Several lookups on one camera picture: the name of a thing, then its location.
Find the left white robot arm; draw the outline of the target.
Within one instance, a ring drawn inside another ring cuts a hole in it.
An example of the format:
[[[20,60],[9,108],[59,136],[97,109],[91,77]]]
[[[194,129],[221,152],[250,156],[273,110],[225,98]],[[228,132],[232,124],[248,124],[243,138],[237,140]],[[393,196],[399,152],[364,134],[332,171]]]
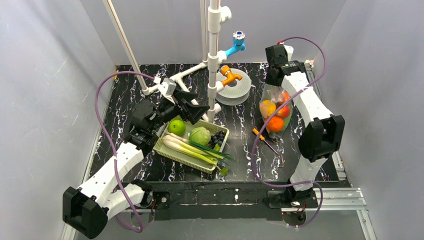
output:
[[[124,128],[123,142],[112,157],[91,178],[77,188],[68,187],[62,195],[62,220],[88,239],[96,238],[108,221],[132,204],[142,203],[152,187],[142,180],[123,185],[121,180],[155,146],[157,130],[180,117],[197,123],[208,105],[192,104],[197,95],[175,90],[157,105],[150,100],[138,102]]]

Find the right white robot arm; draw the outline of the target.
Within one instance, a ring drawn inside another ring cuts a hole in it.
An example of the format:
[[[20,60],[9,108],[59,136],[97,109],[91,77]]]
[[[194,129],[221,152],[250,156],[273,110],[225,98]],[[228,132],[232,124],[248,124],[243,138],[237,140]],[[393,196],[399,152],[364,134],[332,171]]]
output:
[[[291,102],[301,114],[305,129],[297,142],[300,158],[288,180],[289,186],[269,191],[264,202],[272,209],[294,207],[295,203],[303,208],[313,197],[313,183],[320,168],[340,148],[345,119],[325,107],[309,86],[305,65],[290,61],[283,44],[267,47],[265,54],[268,63],[265,82],[281,87],[290,96],[298,93]]]

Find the clear zip top bag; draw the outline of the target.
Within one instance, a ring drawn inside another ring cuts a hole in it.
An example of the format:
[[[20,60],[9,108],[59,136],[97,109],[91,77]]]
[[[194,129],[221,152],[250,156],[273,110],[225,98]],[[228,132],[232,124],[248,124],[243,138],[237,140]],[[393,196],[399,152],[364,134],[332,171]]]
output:
[[[259,111],[265,123],[270,119],[265,129],[271,139],[282,139],[293,113],[293,104],[289,101],[282,109],[271,117],[271,115],[288,99],[289,93],[281,86],[265,83],[259,101]]]

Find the orange green toy mango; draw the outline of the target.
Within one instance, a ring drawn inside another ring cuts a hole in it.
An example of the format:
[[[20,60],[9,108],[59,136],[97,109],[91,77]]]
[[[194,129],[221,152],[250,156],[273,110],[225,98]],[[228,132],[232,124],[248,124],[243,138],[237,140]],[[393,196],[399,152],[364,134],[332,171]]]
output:
[[[278,112],[277,112],[277,116],[282,118],[282,119],[286,119],[288,118],[292,113],[292,107],[290,105],[286,105],[284,107],[282,107]]]

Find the orange toy fruit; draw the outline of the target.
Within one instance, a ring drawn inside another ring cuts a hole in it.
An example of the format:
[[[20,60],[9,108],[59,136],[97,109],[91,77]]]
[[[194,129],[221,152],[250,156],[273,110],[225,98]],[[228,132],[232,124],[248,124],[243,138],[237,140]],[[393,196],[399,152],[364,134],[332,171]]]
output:
[[[284,129],[285,122],[284,119],[279,116],[273,116],[269,118],[270,121],[266,125],[266,130],[269,133],[278,133]]]

